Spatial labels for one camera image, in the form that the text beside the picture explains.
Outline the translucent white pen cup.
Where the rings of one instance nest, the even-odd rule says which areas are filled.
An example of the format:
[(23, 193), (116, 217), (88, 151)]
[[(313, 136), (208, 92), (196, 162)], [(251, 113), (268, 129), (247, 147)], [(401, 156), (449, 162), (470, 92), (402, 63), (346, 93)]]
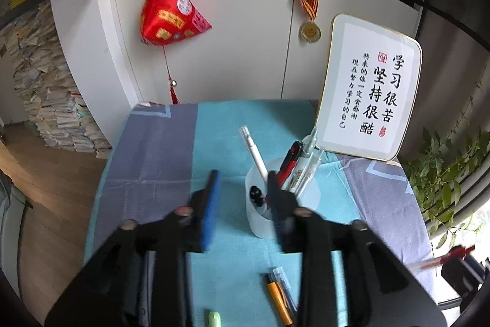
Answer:
[[(266, 161), (266, 167), (269, 170), (278, 171), (282, 160), (275, 158)], [(251, 167), (245, 176), (245, 208), (249, 227), (254, 236), (261, 239), (276, 238), (275, 220), (278, 217), (284, 217), (286, 211), (294, 206), (292, 205), (291, 196), (284, 191), (277, 190), (270, 194), (268, 186), (264, 183), (258, 168)], [(321, 191), (316, 179), (310, 181), (306, 189), (296, 200), (299, 207), (305, 207), (316, 211), (321, 199)]]

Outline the white slim pen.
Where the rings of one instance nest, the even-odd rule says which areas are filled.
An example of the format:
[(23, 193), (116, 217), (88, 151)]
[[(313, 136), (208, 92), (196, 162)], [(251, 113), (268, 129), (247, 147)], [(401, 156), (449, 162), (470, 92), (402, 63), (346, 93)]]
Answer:
[(268, 178), (267, 167), (263, 161), (258, 146), (255, 144), (252, 135), (250, 134), (248, 127), (246, 127), (246, 125), (243, 125), (238, 129), (238, 131), (240, 135), (243, 137), (247, 150), (250, 153), (252, 160), (256, 165), (260, 177), (262, 178), (264, 183), (267, 184), (267, 178)]

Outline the white bookshelf cabinet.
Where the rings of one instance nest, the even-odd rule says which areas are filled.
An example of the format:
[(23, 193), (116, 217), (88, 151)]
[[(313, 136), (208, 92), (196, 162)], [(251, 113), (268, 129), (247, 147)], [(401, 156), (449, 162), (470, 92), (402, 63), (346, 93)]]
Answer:
[(409, 36), (420, 24), (419, 0), (320, 0), (322, 36), (308, 43), (299, 0), (191, 0), (212, 28), (162, 49), (140, 41), (145, 0), (48, 1), (71, 74), (110, 142), (134, 105), (169, 102), (169, 79), (183, 103), (318, 98), (340, 13)]

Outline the blue ink clear pen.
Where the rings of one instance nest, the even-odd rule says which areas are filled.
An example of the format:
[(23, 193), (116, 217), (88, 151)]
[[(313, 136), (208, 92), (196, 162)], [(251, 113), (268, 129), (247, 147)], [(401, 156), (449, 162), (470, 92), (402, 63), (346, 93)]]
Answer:
[(296, 301), (292, 296), (292, 287), (289, 283), (289, 280), (287, 279), (286, 273), (281, 266), (278, 266), (273, 269), (273, 275), (275, 281), (278, 283), (282, 290), (287, 308), (289, 309), (293, 319), (295, 320), (297, 317)]

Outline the red hanging fabric ornament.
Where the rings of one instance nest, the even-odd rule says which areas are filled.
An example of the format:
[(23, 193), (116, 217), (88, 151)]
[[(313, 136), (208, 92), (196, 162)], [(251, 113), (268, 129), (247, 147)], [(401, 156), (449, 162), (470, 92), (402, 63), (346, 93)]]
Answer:
[(143, 43), (167, 46), (212, 28), (190, 0), (145, 0), (140, 13)]

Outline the gold medal with striped ribbon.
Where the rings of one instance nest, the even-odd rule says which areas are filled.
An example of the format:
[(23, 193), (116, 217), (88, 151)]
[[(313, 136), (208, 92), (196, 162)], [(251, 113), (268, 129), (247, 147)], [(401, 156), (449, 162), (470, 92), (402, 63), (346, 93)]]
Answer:
[(316, 43), (322, 36), (321, 28), (316, 24), (320, 0), (299, 0), (303, 11), (307, 14), (308, 19), (303, 22), (299, 29), (299, 35), (302, 41)]

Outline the clear slim pen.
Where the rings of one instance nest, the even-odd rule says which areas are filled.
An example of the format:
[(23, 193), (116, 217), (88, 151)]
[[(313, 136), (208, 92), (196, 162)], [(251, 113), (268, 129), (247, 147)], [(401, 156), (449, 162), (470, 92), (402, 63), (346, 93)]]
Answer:
[(320, 149), (317, 152), (313, 153), (307, 163), (307, 166), (303, 170), (303, 173), (298, 181), (296, 186), (295, 195), (297, 199), (301, 198), (301, 195), (305, 191), (306, 187), (315, 176), (317, 169), (322, 163), (322, 159), (324, 157), (325, 150)]

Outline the green potted plant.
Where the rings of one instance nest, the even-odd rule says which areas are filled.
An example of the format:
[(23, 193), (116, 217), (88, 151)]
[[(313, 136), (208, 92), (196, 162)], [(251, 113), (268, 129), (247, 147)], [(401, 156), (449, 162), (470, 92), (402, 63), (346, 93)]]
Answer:
[(456, 139), (464, 128), (470, 127), (477, 96), (483, 90), (483, 81), (478, 80), (448, 133), (440, 135), (423, 128), (417, 157), (401, 161), (423, 220), (428, 223), (429, 237), (442, 233), (434, 249), (447, 242), (453, 245), (461, 231), (478, 232), (476, 227), (457, 224), (454, 218), (456, 207), (463, 203), (463, 180), (481, 169), (489, 157), (489, 130), (479, 127), (474, 134), (467, 132), (460, 145)]

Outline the red clicker pen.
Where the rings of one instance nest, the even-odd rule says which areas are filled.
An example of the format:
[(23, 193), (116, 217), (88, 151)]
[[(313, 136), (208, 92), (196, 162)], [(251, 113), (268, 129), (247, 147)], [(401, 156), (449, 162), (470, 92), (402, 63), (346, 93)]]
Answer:
[(430, 258), (427, 260), (422, 260), (419, 262), (411, 263), (407, 265), (407, 269), (411, 272), (423, 272), (426, 270), (431, 270), (437, 267), (442, 266), (449, 260), (453, 258), (460, 258), (463, 259), (466, 257), (468, 254), (470, 254), (473, 250), (475, 249), (475, 245), (471, 245), (468, 247), (465, 246), (454, 246), (449, 250), (448, 253), (440, 256), (440, 257), (434, 257)]

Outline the orange black pen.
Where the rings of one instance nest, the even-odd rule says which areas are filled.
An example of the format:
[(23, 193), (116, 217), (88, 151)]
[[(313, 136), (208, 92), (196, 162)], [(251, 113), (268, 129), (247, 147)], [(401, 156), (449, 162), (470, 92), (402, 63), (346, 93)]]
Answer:
[(287, 306), (285, 296), (282, 293), (279, 283), (276, 282), (271, 274), (265, 274), (265, 280), (267, 282), (266, 285), (269, 295), (276, 306), (284, 326), (294, 326), (292, 313)]

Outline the blue grey patterned tablecloth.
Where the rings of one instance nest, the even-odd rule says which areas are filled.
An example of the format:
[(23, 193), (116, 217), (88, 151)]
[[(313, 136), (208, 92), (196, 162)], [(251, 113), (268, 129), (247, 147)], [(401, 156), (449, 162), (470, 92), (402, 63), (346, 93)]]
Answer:
[[(131, 110), (101, 176), (85, 255), (90, 257), (124, 220), (158, 220), (221, 176), (217, 222), (209, 250), (190, 257), (194, 324), (217, 311), (225, 326), (279, 326), (263, 279), (281, 267), (299, 291), (301, 257), (283, 254), (274, 239), (255, 237), (247, 192), (259, 183), (239, 134), (248, 127), (271, 169), (293, 142), (311, 132), (310, 101), (228, 101), (187, 105), (139, 104)], [(432, 255), (424, 221), (403, 169), (393, 163), (327, 154), (311, 182), (316, 211), (327, 220), (360, 219), (405, 264)]]

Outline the green whale shaped highlighter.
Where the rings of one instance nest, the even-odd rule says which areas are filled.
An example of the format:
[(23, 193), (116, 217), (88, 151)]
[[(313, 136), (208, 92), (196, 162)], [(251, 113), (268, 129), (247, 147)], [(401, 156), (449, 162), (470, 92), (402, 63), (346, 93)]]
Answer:
[(213, 310), (208, 313), (208, 326), (209, 327), (222, 326), (221, 315), (217, 311)]

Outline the framed calligraphy sign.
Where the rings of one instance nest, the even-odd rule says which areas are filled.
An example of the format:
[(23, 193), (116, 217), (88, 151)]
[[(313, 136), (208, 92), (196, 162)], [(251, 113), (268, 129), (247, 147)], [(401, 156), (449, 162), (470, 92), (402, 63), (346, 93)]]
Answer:
[(332, 22), (316, 147), (390, 161), (401, 149), (420, 81), (414, 38), (347, 14)]

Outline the tall stack of books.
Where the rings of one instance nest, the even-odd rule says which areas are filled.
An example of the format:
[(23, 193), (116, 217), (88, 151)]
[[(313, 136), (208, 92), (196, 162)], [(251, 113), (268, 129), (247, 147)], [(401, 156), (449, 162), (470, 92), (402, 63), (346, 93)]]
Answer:
[(101, 132), (68, 66), (51, 3), (44, 1), (1, 29), (13, 89), (45, 145), (107, 159)]

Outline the clear gel pen white grip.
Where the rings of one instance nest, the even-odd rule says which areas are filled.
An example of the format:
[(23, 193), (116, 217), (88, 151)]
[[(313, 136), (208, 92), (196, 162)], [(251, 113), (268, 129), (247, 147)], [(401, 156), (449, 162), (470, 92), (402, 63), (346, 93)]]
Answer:
[(304, 137), (303, 141), (301, 142), (301, 152), (296, 162), (296, 166), (292, 171), (292, 176), (290, 182), (288, 183), (287, 191), (295, 192), (300, 178), (303, 175), (303, 172), (307, 166), (307, 163), (310, 160), (311, 155), (313, 154), (313, 150), (315, 149), (316, 139), (317, 128), (314, 127), (310, 134)]

